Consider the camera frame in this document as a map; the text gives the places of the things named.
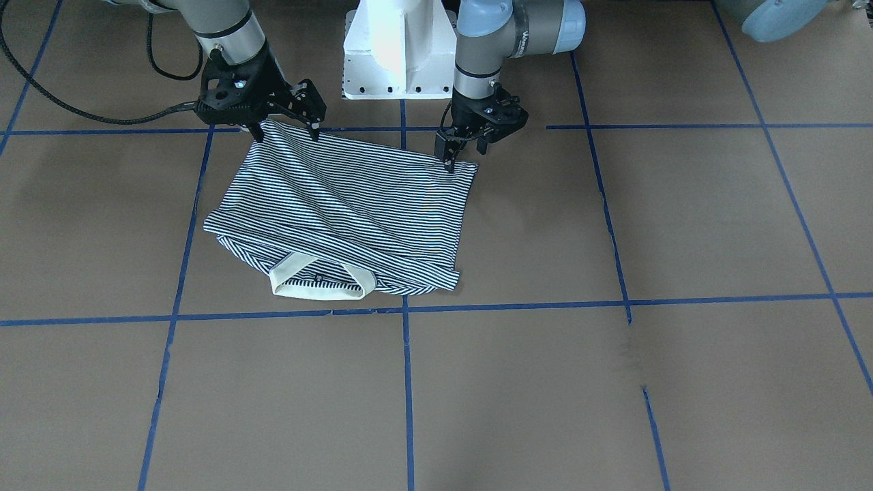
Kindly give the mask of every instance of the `floor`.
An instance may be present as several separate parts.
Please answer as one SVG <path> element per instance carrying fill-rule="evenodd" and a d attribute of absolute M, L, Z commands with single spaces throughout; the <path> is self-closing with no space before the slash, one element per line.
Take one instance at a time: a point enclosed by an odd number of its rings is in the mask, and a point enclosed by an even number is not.
<path fill-rule="evenodd" d="M 328 131 L 430 152 L 444 101 L 340 99 L 354 5 L 254 3 Z M 586 6 L 574 53 L 505 63 L 530 121 L 466 150 L 461 284 L 409 298 L 270 295 L 201 227 L 248 134 L 89 121 L 4 64 L 0 489 L 872 489 L 863 11 L 759 45 L 710 2 Z M 6 17 L 75 106 L 196 96 L 142 10 Z M 194 65 L 179 17 L 155 50 Z"/>

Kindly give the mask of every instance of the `striped fabric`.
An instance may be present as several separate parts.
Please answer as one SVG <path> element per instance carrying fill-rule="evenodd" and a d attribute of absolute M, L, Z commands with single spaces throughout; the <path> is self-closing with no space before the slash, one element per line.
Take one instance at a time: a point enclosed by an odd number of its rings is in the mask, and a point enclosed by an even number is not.
<path fill-rule="evenodd" d="M 317 258 L 285 282 L 295 287 L 360 291 L 343 264 L 371 272 L 388 294 L 455 287 L 475 163 L 449 174 L 433 156 L 327 134 L 313 142 L 272 120 L 262 127 L 264 143 L 252 143 L 203 223 L 222 246 L 268 275 L 294 253 Z"/>

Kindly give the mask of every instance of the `black cable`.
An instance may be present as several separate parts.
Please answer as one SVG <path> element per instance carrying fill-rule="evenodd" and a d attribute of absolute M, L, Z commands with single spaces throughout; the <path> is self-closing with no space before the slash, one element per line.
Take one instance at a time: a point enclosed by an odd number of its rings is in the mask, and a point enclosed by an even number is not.
<path fill-rule="evenodd" d="M 445 110 L 443 111 L 443 117 L 440 118 L 440 120 L 439 120 L 439 129 L 437 130 L 437 132 L 447 142 L 462 142 L 462 143 L 472 142 L 473 140 L 477 140 L 478 138 L 481 138 L 482 136 L 488 135 L 488 133 L 491 132 L 490 128 L 482 128 L 470 136 L 449 135 L 446 132 L 446 128 L 445 128 L 445 117 L 449 114 L 449 109 L 451 109 L 451 102 L 449 102 L 449 105 L 445 107 Z"/>
<path fill-rule="evenodd" d="M 197 104 L 196 100 L 193 100 L 191 102 L 183 102 L 182 104 L 176 104 L 175 106 L 167 107 L 166 109 L 164 109 L 160 113 L 155 113 L 155 114 L 152 114 L 150 116 L 145 116 L 142 118 L 136 118 L 136 119 L 132 119 L 132 120 L 117 120 L 114 118 L 105 118 L 103 116 L 91 114 L 91 113 L 83 111 L 77 107 L 70 106 L 66 102 L 63 102 L 61 99 L 58 99 L 57 97 L 55 97 L 52 93 L 45 90 L 45 88 L 43 86 L 39 85 L 33 79 L 31 74 L 28 73 L 27 70 L 24 69 L 24 67 L 21 66 L 20 63 L 18 63 L 18 60 L 12 55 L 12 52 L 9 51 L 9 46 L 6 45 L 6 38 L 3 36 L 3 14 L 6 12 L 6 6 L 9 4 L 9 2 L 10 2 L 10 0 L 0 0 L 0 50 L 3 50 L 3 55 L 5 55 L 6 59 L 8 59 L 9 62 L 13 66 L 15 66 L 15 69 L 18 71 L 18 73 L 20 73 L 21 76 L 24 77 L 24 79 L 27 80 L 28 83 L 30 83 L 33 86 L 33 88 L 37 89 L 39 91 L 39 93 L 43 94 L 51 102 L 54 102 L 58 106 L 61 106 L 62 108 L 66 109 L 67 111 L 70 111 L 71 113 L 86 117 L 89 120 L 104 122 L 104 123 L 108 123 L 108 124 L 120 124 L 120 125 L 145 123 L 145 122 L 149 122 L 149 121 L 154 121 L 158 118 L 162 118 L 168 114 L 194 110 L 194 107 Z"/>
<path fill-rule="evenodd" d="M 148 23 L 146 24 L 146 54 L 148 54 L 148 63 L 152 65 L 152 68 L 155 69 L 160 75 L 167 77 L 168 79 L 180 80 L 182 82 L 186 80 L 193 80 L 198 73 L 200 73 L 200 69 L 203 68 L 203 47 L 200 43 L 197 43 L 197 68 L 194 69 L 190 75 L 175 75 L 170 72 L 164 72 L 157 63 L 155 63 L 155 55 L 152 53 L 152 25 L 155 23 L 155 14 L 148 14 Z"/>

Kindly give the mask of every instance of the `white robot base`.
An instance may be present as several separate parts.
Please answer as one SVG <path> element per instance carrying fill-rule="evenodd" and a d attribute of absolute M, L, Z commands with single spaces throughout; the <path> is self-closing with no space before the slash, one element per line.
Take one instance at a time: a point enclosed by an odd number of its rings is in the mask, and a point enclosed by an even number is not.
<path fill-rule="evenodd" d="M 361 0 L 346 14 L 347 99 L 449 99 L 455 12 L 440 0 Z"/>

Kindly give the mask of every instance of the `blue tape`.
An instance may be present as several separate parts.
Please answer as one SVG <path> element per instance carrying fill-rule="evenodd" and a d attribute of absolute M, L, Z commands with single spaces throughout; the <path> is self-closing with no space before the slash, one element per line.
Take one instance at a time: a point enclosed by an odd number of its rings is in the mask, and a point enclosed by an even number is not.
<path fill-rule="evenodd" d="M 16 136 L 41 135 L 166 135 L 177 133 L 239 133 L 239 128 L 127 128 L 127 129 L 30 129 L 13 131 Z"/>
<path fill-rule="evenodd" d="M 340 126 L 340 127 L 322 127 L 321 131 L 329 133 L 343 133 L 349 131 L 401 131 L 399 126 Z"/>
<path fill-rule="evenodd" d="M 812 250 L 813 256 L 815 257 L 815 264 L 817 264 L 819 267 L 821 277 L 824 279 L 825 286 L 828 289 L 828 295 L 831 301 L 834 303 L 834 308 L 836 309 L 837 315 L 840 317 L 842 330 L 846 333 L 846 338 L 849 340 L 849 346 L 851 346 L 852 352 L 855 354 L 855 359 L 858 362 L 858 367 L 861 369 L 864 381 L 867 383 L 867 389 L 870 391 L 870 395 L 873 396 L 873 378 L 871 378 L 870 376 L 870 370 L 868 370 L 867 368 L 867 363 L 864 362 L 861 350 L 859 350 L 857 342 L 855 340 L 855 335 L 852 333 L 849 322 L 846 320 L 846 316 L 842 311 L 840 300 L 837 297 L 836 292 L 834 291 L 834 286 L 831 283 L 830 277 L 828 276 L 827 269 L 825 269 L 824 261 L 821 259 L 818 247 L 815 245 L 812 232 L 809 230 L 809 226 L 807 225 L 807 220 L 803 216 L 803 211 L 801 211 L 800 203 L 797 201 L 797 196 L 794 194 L 794 188 L 791 186 L 791 182 L 788 180 L 788 174 L 785 171 L 785 166 L 782 164 L 782 159 L 779 157 L 779 152 L 776 150 L 776 144 L 773 142 L 773 137 L 770 135 L 770 130 L 764 121 L 764 115 L 761 113 L 760 107 L 758 105 L 758 100 L 755 98 L 755 94 L 752 90 L 752 85 L 749 83 L 749 79 L 746 77 L 746 71 L 743 70 L 743 66 L 739 62 L 739 56 L 737 56 L 737 51 L 733 47 L 731 36 L 730 34 L 728 34 L 727 28 L 725 27 L 725 21 L 722 20 L 721 14 L 718 13 L 718 7 L 713 0 L 710 1 L 710 5 L 712 6 L 712 11 L 715 13 L 715 17 L 718 20 L 718 25 L 721 26 L 721 31 L 725 35 L 727 47 L 731 50 L 733 61 L 737 65 L 737 70 L 739 70 L 739 75 L 743 79 L 743 84 L 746 85 L 746 91 L 749 93 L 749 98 L 752 100 L 752 106 L 755 109 L 756 115 L 758 115 L 758 120 L 760 121 L 761 126 L 763 127 L 764 136 L 766 137 L 767 144 L 770 146 L 770 152 L 773 154 L 773 159 L 776 161 L 776 167 L 779 168 L 782 182 L 785 184 L 785 189 L 788 192 L 788 196 L 791 198 L 791 205 L 794 207 L 794 212 L 797 214 L 797 218 L 801 222 L 803 233 L 804 235 L 806 235 L 807 242 L 809 243 L 809 248 Z"/>
<path fill-rule="evenodd" d="M 836 294 L 841 299 L 868 299 L 873 298 L 873 292 L 847 292 Z M 768 301 L 812 301 L 829 300 L 830 294 L 785 294 L 785 295 L 748 295 L 733 297 L 691 297 L 691 298 L 664 298 L 664 299 L 630 299 L 627 303 L 631 306 L 644 305 L 689 305 L 707 303 L 755 303 Z M 502 303 L 480 305 L 444 305 L 410 307 L 409 312 L 477 312 L 489 310 L 536 310 L 548 308 L 598 308 L 598 307 L 623 307 L 625 301 L 563 301 L 543 303 Z M 385 308 L 347 308 L 335 310 L 287 310 L 271 312 L 227 312 L 210 314 L 179 314 L 175 318 L 178 322 L 198 321 L 224 321 L 234 319 L 270 319 L 283 317 L 319 317 L 325 315 L 396 315 L 401 314 L 400 307 Z M 0 327 L 22 326 L 45 326 L 65 324 L 115 324 L 125 322 L 166 322 L 173 318 L 172 315 L 131 315 L 119 317 L 72 317 L 58 319 L 10 319 L 0 321 Z"/>
<path fill-rule="evenodd" d="M 179 315 L 179 307 L 182 305 L 182 291 L 185 288 L 185 274 L 188 272 L 188 260 L 191 254 L 191 244 L 194 242 L 194 230 L 197 224 L 197 203 L 200 201 L 200 192 L 203 190 L 203 176 L 206 175 L 206 168 L 209 165 L 210 151 L 212 150 L 212 136 L 210 131 L 206 135 L 206 145 L 203 149 L 203 160 L 200 164 L 200 176 L 197 178 L 197 188 L 194 192 L 194 203 L 191 206 L 191 218 L 188 223 L 188 235 L 185 239 L 185 252 L 182 254 L 182 265 L 179 267 L 179 281 L 176 286 L 175 299 L 173 300 L 173 314 L 169 322 L 167 330 L 167 343 L 164 345 L 163 361 L 161 363 L 161 375 L 158 377 L 158 395 L 155 398 L 155 406 L 152 408 L 152 421 L 148 428 L 148 438 L 146 439 L 146 450 L 142 455 L 142 468 L 140 470 L 140 481 L 137 486 L 138 491 L 145 491 L 146 479 L 148 477 L 148 467 L 152 460 L 152 450 L 155 447 L 155 435 L 157 433 L 158 418 L 161 416 L 161 403 L 163 401 L 163 390 L 167 384 L 167 373 L 169 372 L 169 349 L 173 345 L 175 338 L 175 325 Z"/>
<path fill-rule="evenodd" d="M 484 305 L 434 305 L 410 307 L 409 312 L 477 312 L 484 310 L 535 310 L 544 308 L 623 307 L 625 301 L 561 301 L 547 303 L 495 303 Z"/>
<path fill-rule="evenodd" d="M 873 128 L 873 123 L 550 124 L 546 129 Z"/>
<path fill-rule="evenodd" d="M 403 296 L 403 380 L 406 392 L 406 488 L 416 489 L 416 456 L 412 425 L 412 358 L 409 350 L 409 296 Z"/>
<path fill-rule="evenodd" d="M 738 297 L 698 297 L 679 299 L 631 300 L 631 305 L 690 305 L 701 303 L 751 303 L 761 301 L 828 300 L 830 294 L 750 295 Z"/>
<path fill-rule="evenodd" d="M 873 298 L 873 292 L 851 292 L 846 294 L 836 294 L 836 298 Z"/>
<path fill-rule="evenodd" d="M 618 274 L 618 285 L 622 290 L 622 299 L 624 300 L 625 314 L 628 316 L 628 324 L 634 321 L 634 317 L 630 312 L 630 303 L 628 302 L 628 288 L 624 282 L 624 271 L 622 270 L 622 258 L 618 253 L 618 242 L 615 240 L 615 229 L 612 226 L 612 218 L 609 216 L 609 202 L 606 197 L 606 189 L 603 187 L 603 176 L 601 175 L 600 161 L 597 158 L 597 148 L 595 146 L 594 132 L 591 131 L 591 120 L 588 118 L 588 105 L 585 104 L 585 93 L 582 90 L 582 79 L 579 76 L 579 66 L 576 65 L 576 56 L 570 52 L 570 63 L 573 65 L 573 75 L 576 78 L 576 91 L 579 93 L 579 104 L 582 109 L 582 119 L 585 120 L 586 132 L 588 133 L 588 147 L 591 150 L 591 161 L 595 166 L 595 175 L 597 176 L 597 189 L 600 190 L 603 198 L 603 216 L 606 218 L 606 228 L 609 231 L 609 238 L 612 240 L 612 253 L 615 257 L 615 272 Z"/>
<path fill-rule="evenodd" d="M 663 491 L 670 491 L 670 476 L 667 474 L 667 463 L 663 458 L 663 449 L 661 447 L 661 435 L 657 430 L 657 422 L 655 421 L 655 412 L 652 411 L 652 404 L 649 398 L 649 388 L 643 386 L 643 398 L 646 401 L 646 411 L 649 413 L 649 426 L 652 430 L 652 439 L 655 441 L 655 453 L 657 454 L 657 464 L 661 469 L 661 482 L 663 483 Z"/>
<path fill-rule="evenodd" d="M 58 3 L 55 5 L 55 10 L 52 13 L 52 20 L 49 21 L 49 27 L 45 31 L 45 36 L 43 36 L 43 43 L 39 46 L 39 51 L 37 52 L 37 57 L 33 60 L 33 66 L 31 66 L 31 76 L 36 75 L 37 69 L 39 68 L 39 62 L 42 61 L 43 55 L 45 54 L 45 48 L 49 45 L 49 39 L 52 37 L 52 32 L 54 32 L 54 26 L 58 22 L 58 14 L 60 13 L 60 7 L 63 5 L 64 0 L 58 0 Z M 21 112 L 21 106 L 24 104 L 24 99 L 27 97 L 27 91 L 31 88 L 31 83 L 28 81 L 24 82 L 24 87 L 21 89 L 21 94 L 18 95 L 18 102 L 15 105 L 15 110 L 12 111 L 12 117 L 9 119 L 9 124 L 6 126 L 6 131 L 3 133 L 3 139 L 0 140 L 0 156 L 3 154 L 3 151 L 6 149 L 6 142 L 9 141 L 10 135 L 12 135 L 12 129 L 15 127 L 15 121 L 18 119 L 18 113 Z"/>
<path fill-rule="evenodd" d="M 72 324 L 123 324 L 128 322 L 166 322 L 170 315 L 126 315 L 118 317 L 68 317 L 59 319 L 9 319 L 0 321 L 0 327 L 62 326 Z"/>

